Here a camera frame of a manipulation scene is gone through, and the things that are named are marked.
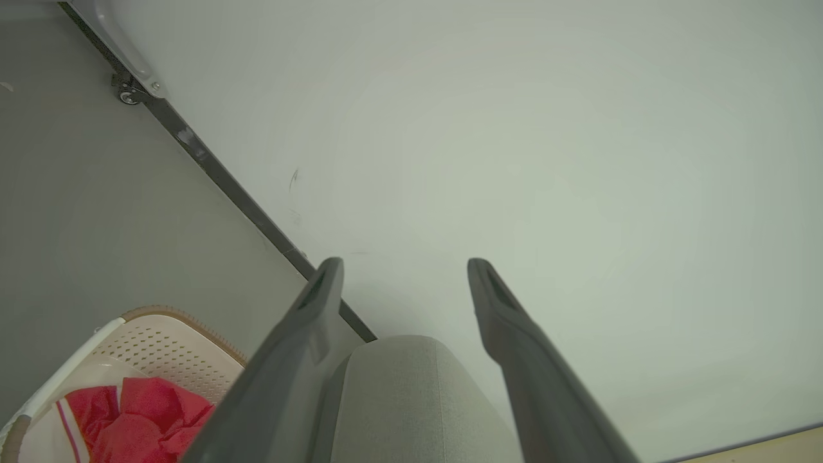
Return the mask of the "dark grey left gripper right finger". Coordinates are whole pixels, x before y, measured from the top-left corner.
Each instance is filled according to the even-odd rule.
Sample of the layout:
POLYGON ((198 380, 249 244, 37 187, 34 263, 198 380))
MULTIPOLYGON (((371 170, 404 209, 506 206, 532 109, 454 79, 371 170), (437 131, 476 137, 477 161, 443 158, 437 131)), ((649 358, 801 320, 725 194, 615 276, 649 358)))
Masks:
POLYGON ((500 366, 527 462, 635 462, 637 457, 491 262, 467 262, 482 343, 500 366))

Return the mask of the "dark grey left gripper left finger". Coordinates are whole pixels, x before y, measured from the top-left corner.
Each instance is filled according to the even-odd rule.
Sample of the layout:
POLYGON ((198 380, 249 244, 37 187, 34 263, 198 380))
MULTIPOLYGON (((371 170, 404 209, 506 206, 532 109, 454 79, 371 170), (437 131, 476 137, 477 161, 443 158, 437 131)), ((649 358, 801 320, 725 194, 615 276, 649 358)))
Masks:
POLYGON ((323 261, 202 431, 184 462, 304 462, 331 352, 329 320, 344 283, 339 257, 323 261))

